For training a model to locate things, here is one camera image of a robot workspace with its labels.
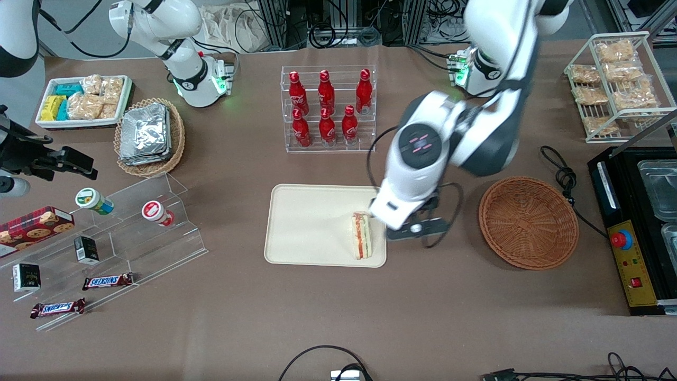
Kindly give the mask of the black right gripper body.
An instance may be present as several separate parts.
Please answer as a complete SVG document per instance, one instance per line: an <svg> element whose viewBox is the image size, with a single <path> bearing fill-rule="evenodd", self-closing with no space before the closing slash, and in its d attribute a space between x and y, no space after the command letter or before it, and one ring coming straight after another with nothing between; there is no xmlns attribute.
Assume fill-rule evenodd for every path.
<svg viewBox="0 0 677 381"><path fill-rule="evenodd" d="M6 115L7 106L1 106L2 170L10 174L53 178L51 165L54 161L49 154L53 152L47 145L53 142L48 135L37 135L31 130L15 123Z"/></svg>

